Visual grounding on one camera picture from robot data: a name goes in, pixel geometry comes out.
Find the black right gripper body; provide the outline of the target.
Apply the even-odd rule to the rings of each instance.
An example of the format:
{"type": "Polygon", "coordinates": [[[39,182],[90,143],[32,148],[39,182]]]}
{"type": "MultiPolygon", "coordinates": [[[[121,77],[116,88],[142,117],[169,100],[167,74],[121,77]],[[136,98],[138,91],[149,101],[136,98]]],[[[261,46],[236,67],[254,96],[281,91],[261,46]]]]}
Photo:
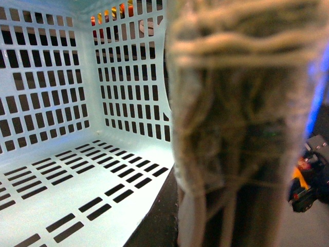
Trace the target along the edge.
{"type": "Polygon", "coordinates": [[[287,198],[296,213],[308,211],[315,201],[328,205],[328,142],[314,135],[304,145],[287,198]]]}

